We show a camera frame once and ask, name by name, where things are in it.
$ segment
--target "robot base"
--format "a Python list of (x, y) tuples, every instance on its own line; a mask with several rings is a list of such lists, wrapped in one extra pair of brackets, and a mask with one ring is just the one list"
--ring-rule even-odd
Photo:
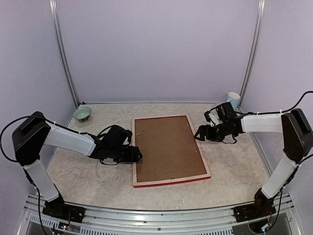
[(268, 205), (267, 208), (263, 208), (263, 210), (259, 211), (257, 214), (255, 213), (254, 203), (234, 208), (234, 215), (236, 217), (237, 223), (265, 217), (268, 216), (270, 212), (272, 214), (276, 213), (274, 205)]
[(82, 223), (85, 216), (85, 208), (64, 203), (61, 195), (51, 202), (45, 202), (43, 214), (63, 219), (66, 221)]

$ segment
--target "small bowl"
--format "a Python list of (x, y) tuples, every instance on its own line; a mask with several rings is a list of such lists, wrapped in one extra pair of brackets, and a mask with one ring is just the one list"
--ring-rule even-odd
[(91, 108), (89, 107), (80, 107), (78, 108), (74, 114), (73, 118), (78, 120), (79, 122), (87, 121), (91, 114)]

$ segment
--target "robotic arm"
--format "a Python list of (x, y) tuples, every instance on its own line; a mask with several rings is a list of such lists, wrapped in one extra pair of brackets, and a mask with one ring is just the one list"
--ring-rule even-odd
[[(229, 102), (216, 107), (220, 124), (202, 125), (195, 139), (222, 142), (227, 135), (233, 138), (241, 133), (281, 133), (284, 137), (284, 155), (267, 183), (254, 196), (254, 203), (234, 208), (237, 222), (276, 213), (273, 205), (278, 192), (288, 184), (298, 170), (299, 163), (313, 147), (312, 129), (301, 109), (287, 113), (237, 116)], [(212, 122), (210, 111), (204, 114)]]
[(106, 158), (112, 158), (117, 163), (142, 160), (139, 148), (130, 146), (131, 131), (113, 125), (102, 132), (94, 136), (60, 127), (45, 121), (44, 115), (40, 112), (33, 113), (32, 117), (25, 120), (13, 132), (16, 160), (24, 168), (28, 180), (40, 190), (46, 200), (43, 214), (65, 220), (70, 215), (71, 221), (81, 223), (85, 213), (82, 207), (64, 203), (40, 161), (39, 153), (43, 145), (68, 149), (98, 159), (100, 162)]

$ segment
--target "black cable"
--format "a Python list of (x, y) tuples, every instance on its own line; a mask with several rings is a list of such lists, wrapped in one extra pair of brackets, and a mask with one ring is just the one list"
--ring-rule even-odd
[(69, 129), (69, 128), (65, 127), (65, 126), (59, 125), (59, 124), (57, 124), (57, 123), (55, 123), (55, 122), (53, 122), (53, 121), (51, 121), (51, 120), (49, 120), (49, 119), (46, 119), (45, 117), (32, 116), (32, 115), (19, 117), (19, 118), (15, 119), (15, 120), (11, 121), (9, 124), (7, 124), (7, 125), (2, 129), (1, 134), (0, 134), (0, 150), (1, 150), (2, 154), (4, 155), (4, 157), (5, 157), (7, 160), (9, 160), (9, 161), (11, 161), (11, 162), (14, 162), (14, 163), (17, 163), (18, 161), (9, 158), (9, 157), (6, 155), (6, 153), (4, 152), (4, 149), (3, 149), (3, 146), (2, 146), (2, 136), (3, 136), (4, 132), (5, 132), (5, 130), (6, 130), (9, 126), (11, 126), (12, 124), (14, 124), (14, 123), (17, 122), (17, 121), (20, 121), (20, 120), (26, 119), (26, 118), (39, 118), (39, 119), (42, 119), (42, 120), (44, 120), (44, 121), (47, 121), (47, 122), (49, 122), (49, 123), (51, 123), (51, 124), (53, 124), (53, 125), (56, 125), (56, 126), (58, 126), (58, 127), (62, 127), (62, 128), (66, 129), (66, 130), (68, 130), (68, 131), (71, 131), (71, 132), (73, 132), (73, 133), (76, 133), (76, 134), (86, 134), (86, 133), (87, 133), (87, 132), (79, 133), (78, 131), (74, 131), (74, 130)]
[(113, 125), (108, 126), (106, 128), (104, 128), (102, 131), (100, 131), (100, 133), (97, 135), (97, 137), (100, 139), (104, 136), (104, 134), (102, 135), (103, 132), (105, 132), (106, 130), (108, 130), (109, 128), (113, 127)]
[(39, 189), (37, 189), (37, 192), (38, 192), (38, 215), (39, 215), (39, 221), (40, 221), (40, 225), (41, 225), (41, 228), (43, 229), (43, 232), (45, 235), (48, 235), (45, 231), (45, 228), (44, 228), (44, 225), (43, 225), (43, 221), (41, 219), (41, 214), (40, 214), (40, 192), (39, 192)]
[(119, 164), (119, 163), (116, 163), (116, 164), (107, 164), (107, 163), (102, 162), (101, 160), (99, 160), (99, 162), (100, 162), (102, 165), (117, 165), (117, 164)]
[(231, 136), (232, 136), (234, 142), (224, 142), (224, 141), (222, 141), (222, 143), (230, 143), (230, 144), (235, 144), (235, 143), (237, 143), (237, 140), (235, 139), (234, 135), (231, 135)]
[(309, 158), (311, 158), (311, 157), (313, 157), (313, 154), (311, 154), (311, 155), (307, 156), (306, 158), (302, 159), (302, 160), (299, 162), (298, 165), (300, 165), (300, 164), (303, 163), (305, 160), (307, 160), (307, 159), (309, 159)]
[(279, 212), (280, 212), (280, 206), (282, 204), (282, 197), (283, 197), (283, 189), (280, 190), (280, 198), (279, 198), (279, 206), (278, 206), (278, 211), (277, 211), (277, 215), (276, 215), (276, 218), (274, 220), (274, 223), (272, 223), (272, 225), (269, 227), (269, 229), (265, 230), (265, 232), (267, 233), (269, 230), (271, 230), (274, 225), (276, 224), (276, 221), (278, 219), (278, 216), (279, 216)]
[[(303, 97), (304, 97), (306, 94), (309, 94), (309, 93), (312, 93), (312, 94), (313, 94), (313, 91), (304, 92), (303, 95), (301, 96), (301, 98), (298, 100), (298, 102), (297, 102), (295, 105), (293, 105), (290, 109), (283, 110), (282, 112), (280, 112), (280, 111), (275, 111), (275, 112), (264, 112), (264, 113), (258, 113), (258, 114), (259, 114), (259, 115), (264, 115), (264, 114), (280, 114), (280, 113), (289, 112), (289, 111), (293, 110), (295, 107), (297, 107), (298, 104), (302, 101)], [(256, 115), (257, 113), (248, 112), (248, 113), (246, 113), (246, 114), (254, 114), (254, 115)]]

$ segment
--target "marble table surface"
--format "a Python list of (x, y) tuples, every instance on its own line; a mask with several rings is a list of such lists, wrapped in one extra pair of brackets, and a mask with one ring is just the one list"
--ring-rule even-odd
[[(188, 114), (194, 128), (207, 124), (203, 116), (211, 104), (93, 104), (86, 123), (71, 120), (69, 128), (97, 135), (117, 124), (132, 129), (133, 118)], [(211, 208), (253, 200), (268, 179), (249, 134), (237, 144), (199, 142), (211, 179), (134, 188), (131, 164), (106, 166), (78, 153), (57, 149), (48, 172), (66, 201), (107, 208), (183, 210)]]

